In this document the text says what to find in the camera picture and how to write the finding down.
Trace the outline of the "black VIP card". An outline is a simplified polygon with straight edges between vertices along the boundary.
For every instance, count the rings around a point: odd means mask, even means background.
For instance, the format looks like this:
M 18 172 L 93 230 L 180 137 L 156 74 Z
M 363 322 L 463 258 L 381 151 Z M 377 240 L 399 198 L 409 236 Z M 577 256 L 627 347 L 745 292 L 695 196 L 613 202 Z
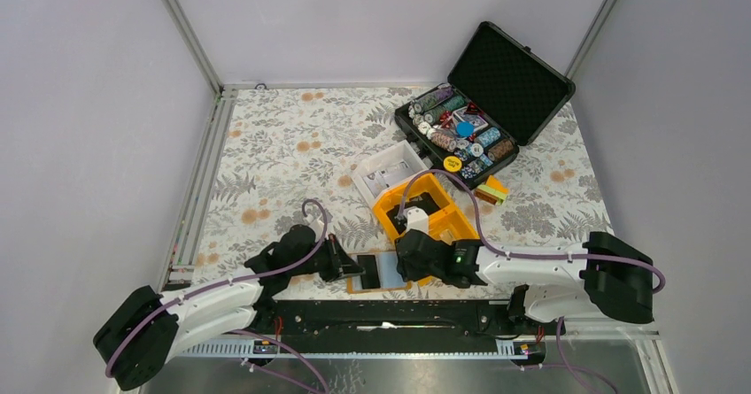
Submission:
M 360 286 L 363 290 L 376 290 L 381 288 L 378 265 L 375 255 L 359 255 L 358 265 L 364 273 L 360 276 Z

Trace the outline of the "orange card holder wallet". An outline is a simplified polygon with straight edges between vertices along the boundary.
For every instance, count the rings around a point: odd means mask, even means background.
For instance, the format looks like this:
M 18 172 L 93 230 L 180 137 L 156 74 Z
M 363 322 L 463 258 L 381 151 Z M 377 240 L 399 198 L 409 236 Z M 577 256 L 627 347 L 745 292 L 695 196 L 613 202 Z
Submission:
M 395 251 L 363 252 L 353 254 L 355 263 L 363 270 L 349 278 L 346 291 L 351 295 L 384 293 L 408 290 L 412 282 L 404 281 L 397 270 Z

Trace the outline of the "yellow divided plastic bin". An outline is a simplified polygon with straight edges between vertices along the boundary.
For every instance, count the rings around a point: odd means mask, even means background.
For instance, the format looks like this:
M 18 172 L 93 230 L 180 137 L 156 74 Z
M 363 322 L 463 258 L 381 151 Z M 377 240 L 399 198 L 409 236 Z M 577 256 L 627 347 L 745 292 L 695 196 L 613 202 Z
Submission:
M 476 263 L 479 235 L 436 176 L 387 189 L 372 211 L 394 245 L 396 274 L 403 282 L 436 279 L 459 289 L 487 284 Z

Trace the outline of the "clear plastic card bin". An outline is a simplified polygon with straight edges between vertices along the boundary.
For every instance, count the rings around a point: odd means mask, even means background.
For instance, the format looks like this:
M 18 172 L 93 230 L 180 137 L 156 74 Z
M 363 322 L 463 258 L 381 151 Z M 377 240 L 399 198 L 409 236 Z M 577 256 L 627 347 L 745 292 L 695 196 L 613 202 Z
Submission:
M 389 189 L 428 169 L 411 143 L 401 141 L 364 158 L 352 171 L 352 181 L 369 208 Z

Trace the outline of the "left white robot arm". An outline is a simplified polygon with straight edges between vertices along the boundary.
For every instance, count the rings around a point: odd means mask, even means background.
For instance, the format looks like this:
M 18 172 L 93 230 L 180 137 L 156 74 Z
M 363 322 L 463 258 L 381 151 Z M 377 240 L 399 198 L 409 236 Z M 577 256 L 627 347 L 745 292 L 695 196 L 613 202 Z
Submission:
M 273 298 L 292 278 L 316 274 L 335 282 L 364 272 L 335 235 L 295 225 L 228 276 L 183 290 L 134 290 L 97 331 L 93 344 L 106 376 L 132 390 L 194 345 L 239 329 L 262 333 L 275 328 L 280 320 Z

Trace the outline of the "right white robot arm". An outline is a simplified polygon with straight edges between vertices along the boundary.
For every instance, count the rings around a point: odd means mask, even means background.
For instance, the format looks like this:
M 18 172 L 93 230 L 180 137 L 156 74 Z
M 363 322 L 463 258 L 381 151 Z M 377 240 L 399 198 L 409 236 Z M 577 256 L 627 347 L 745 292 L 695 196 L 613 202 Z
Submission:
M 513 285 L 507 319 L 522 334 L 560 317 L 595 312 L 625 323 L 651 323 L 653 295 L 665 285 L 651 258 L 601 231 L 558 248 L 495 248 L 483 239 L 446 243 L 410 229 L 395 246 L 404 281 L 430 276 L 459 289 Z

